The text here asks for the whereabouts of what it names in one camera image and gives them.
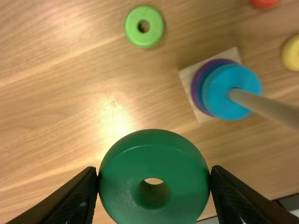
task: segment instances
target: light green ring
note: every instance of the light green ring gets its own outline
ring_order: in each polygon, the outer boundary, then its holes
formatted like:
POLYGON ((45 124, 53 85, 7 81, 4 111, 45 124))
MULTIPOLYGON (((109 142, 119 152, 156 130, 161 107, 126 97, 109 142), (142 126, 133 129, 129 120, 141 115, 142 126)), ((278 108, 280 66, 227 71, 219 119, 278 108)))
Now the light green ring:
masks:
POLYGON ((138 6, 126 17, 125 33, 127 38, 140 48, 152 48, 159 43, 164 34, 164 21, 161 14, 150 6, 138 6), (138 24, 149 23, 149 31, 139 31, 138 24))

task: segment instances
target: green ring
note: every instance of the green ring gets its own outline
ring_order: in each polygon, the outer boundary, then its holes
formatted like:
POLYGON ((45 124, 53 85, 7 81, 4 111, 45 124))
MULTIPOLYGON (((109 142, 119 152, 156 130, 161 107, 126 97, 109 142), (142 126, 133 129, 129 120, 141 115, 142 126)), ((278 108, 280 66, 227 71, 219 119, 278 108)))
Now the green ring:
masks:
POLYGON ((126 17, 125 33, 127 38, 140 48, 151 48, 159 43, 164 34, 164 21, 161 14, 150 6, 138 6, 126 17), (142 21, 149 23, 146 33, 138 29, 142 21))
POLYGON ((99 195, 118 224, 191 224, 210 194, 209 170, 199 150, 173 132, 148 129, 120 139, 99 171, 99 195), (158 178, 159 185, 146 183, 158 178))

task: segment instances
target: yellow ring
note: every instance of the yellow ring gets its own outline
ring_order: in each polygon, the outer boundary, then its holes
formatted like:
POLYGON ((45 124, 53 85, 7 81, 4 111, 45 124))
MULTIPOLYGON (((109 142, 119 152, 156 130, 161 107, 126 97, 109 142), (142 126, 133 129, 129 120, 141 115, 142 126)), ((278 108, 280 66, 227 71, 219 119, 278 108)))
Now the yellow ring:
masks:
POLYGON ((299 71, 299 35, 292 37, 283 46, 282 61, 289 70, 299 71))

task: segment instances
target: plastic ring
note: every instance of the plastic ring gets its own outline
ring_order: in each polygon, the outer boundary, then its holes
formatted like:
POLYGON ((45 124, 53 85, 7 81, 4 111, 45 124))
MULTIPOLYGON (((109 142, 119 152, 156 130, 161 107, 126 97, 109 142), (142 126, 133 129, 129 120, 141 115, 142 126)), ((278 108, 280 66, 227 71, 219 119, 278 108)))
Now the plastic ring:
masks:
POLYGON ((127 38, 140 48, 154 47, 164 34, 164 21, 161 14, 150 6, 138 6, 126 17, 125 33, 127 38), (142 22, 149 24, 149 30, 142 32, 142 22))
POLYGON ((256 75, 238 64, 227 64, 217 68, 205 80, 202 89, 203 104, 214 116, 226 120, 239 120, 251 111, 228 98, 233 88, 262 94, 262 86, 256 75))
POLYGON ((192 84, 191 84, 191 96, 193 99, 194 104, 197 106, 197 108, 202 111, 203 113, 212 116, 212 114, 209 113, 209 111, 203 106, 202 99, 200 98, 199 91, 202 89, 202 85, 204 83, 204 80, 206 77, 214 71, 219 66, 222 66, 224 64, 229 63, 235 63, 232 60, 228 59, 215 59, 207 62, 204 64, 194 75, 192 84))
POLYGON ((158 129, 116 142, 102 161, 99 182, 102 204, 120 224, 195 223, 210 194, 209 170, 199 150, 158 129), (147 178, 164 182, 152 185, 147 178))
POLYGON ((283 46, 282 61, 289 70, 299 71, 299 35, 292 37, 283 46))
POLYGON ((255 8, 268 9, 274 7, 279 0, 249 0, 255 8))

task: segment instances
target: wooden table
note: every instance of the wooden table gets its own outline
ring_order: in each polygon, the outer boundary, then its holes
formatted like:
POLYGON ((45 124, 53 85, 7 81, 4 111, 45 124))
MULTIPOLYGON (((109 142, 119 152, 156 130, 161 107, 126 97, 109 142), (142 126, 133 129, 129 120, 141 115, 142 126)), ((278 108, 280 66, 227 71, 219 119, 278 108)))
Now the wooden table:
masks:
MULTIPOLYGON (((237 46, 264 94, 299 106, 299 74, 279 59, 299 32, 299 1, 261 12, 240 0, 0 1, 0 223, 86 166, 121 137, 161 128, 193 142, 269 199, 299 192, 299 134, 258 115, 197 123, 178 71, 237 46), (155 49, 124 35, 126 14, 148 3, 167 30, 155 49)), ((212 200, 200 218, 215 215, 212 200)), ((100 200, 95 223, 114 223, 100 200)))

